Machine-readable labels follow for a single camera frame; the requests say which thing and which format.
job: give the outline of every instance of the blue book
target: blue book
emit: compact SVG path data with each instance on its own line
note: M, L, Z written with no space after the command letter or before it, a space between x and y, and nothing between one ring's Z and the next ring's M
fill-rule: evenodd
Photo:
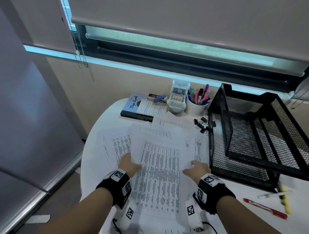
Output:
M120 115L122 117L127 117L127 118L132 118L132 119L140 119L140 120L152 122L152 120L153 120L152 116L140 115L140 114L136 113L141 100L142 99L147 100L147 98L148 98L148 95L132 93L130 95L127 103L123 107Z

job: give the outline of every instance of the white cup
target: white cup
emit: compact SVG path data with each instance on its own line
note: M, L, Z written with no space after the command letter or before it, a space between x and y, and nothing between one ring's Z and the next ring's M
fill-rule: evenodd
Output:
M204 109L205 109L205 107L208 107L208 105L209 105L209 104L207 104L205 106L199 106L199 105L196 105L196 104L190 102L188 99L187 99L186 103L187 103L186 112L191 117L198 117L198 116L205 115Z

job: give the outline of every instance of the hand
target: hand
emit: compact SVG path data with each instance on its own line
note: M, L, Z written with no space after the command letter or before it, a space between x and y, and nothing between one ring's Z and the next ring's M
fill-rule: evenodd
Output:
M201 163L199 161L193 160L191 164L194 165L193 168L184 169L183 174L189 176L197 185L201 180L201 177L207 173L211 173L211 170L207 163Z
M141 169L141 167L141 165L131 162L130 153L126 153L123 156L118 166L118 168L124 170L130 178L132 178L135 173L137 173L137 171Z

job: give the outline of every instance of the wristband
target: wristband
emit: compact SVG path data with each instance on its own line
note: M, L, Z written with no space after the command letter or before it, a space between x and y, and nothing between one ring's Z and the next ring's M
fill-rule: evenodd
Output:
M201 177L197 192L193 194L197 204L212 215L217 213L216 205L224 196L236 198L222 180L210 173Z
M124 170L118 169L105 176L97 188L105 188L113 197L113 206L118 205L122 209L131 194L130 177Z

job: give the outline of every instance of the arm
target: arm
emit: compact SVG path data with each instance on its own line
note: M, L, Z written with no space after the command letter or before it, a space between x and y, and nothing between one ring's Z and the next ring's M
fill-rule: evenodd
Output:
M118 168L132 177L141 166L132 163L131 155L128 153L124 155ZM111 193L105 188L98 188L65 214L43 225L36 234L97 234L112 204Z
M183 170L196 184L201 177L211 173L206 163L192 161L193 168ZM252 213L231 196L220 198L216 205L218 216L228 234L280 234L276 229Z

